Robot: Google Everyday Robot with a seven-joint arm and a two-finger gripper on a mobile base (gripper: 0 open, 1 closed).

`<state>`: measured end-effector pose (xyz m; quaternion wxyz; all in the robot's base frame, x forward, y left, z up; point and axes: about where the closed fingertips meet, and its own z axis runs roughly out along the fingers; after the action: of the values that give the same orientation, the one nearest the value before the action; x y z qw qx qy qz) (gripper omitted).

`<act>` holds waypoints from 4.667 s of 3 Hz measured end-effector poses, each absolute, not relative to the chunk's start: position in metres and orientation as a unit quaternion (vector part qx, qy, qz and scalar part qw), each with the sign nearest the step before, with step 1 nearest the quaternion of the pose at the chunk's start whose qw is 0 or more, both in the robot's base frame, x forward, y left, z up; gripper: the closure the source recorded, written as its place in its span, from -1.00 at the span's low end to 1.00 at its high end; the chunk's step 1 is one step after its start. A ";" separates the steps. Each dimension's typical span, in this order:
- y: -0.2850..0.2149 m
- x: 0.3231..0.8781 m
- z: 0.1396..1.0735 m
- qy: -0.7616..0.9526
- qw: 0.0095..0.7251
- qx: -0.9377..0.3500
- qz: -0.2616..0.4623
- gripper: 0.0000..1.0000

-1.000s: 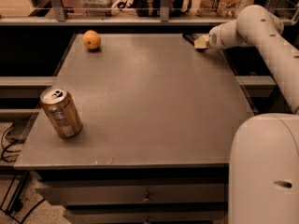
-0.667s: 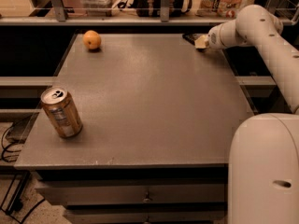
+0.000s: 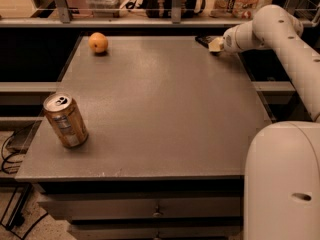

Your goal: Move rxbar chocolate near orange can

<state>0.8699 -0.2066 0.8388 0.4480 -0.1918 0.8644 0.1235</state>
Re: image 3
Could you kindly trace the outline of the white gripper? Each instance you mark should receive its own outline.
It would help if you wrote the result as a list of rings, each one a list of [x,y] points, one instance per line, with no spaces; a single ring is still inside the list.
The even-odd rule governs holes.
[[[210,52],[221,52],[223,49],[230,53],[239,53],[242,51],[237,43],[237,30],[238,27],[232,27],[227,29],[222,37],[214,38],[209,44],[208,48]]]

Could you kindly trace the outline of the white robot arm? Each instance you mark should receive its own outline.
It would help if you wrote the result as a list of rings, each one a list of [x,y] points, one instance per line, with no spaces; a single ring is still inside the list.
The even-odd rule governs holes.
[[[211,52],[271,49],[289,80],[258,91],[299,95],[311,120],[262,129],[245,164],[243,240],[320,240],[320,56],[301,39],[302,23],[277,5],[209,43]]]

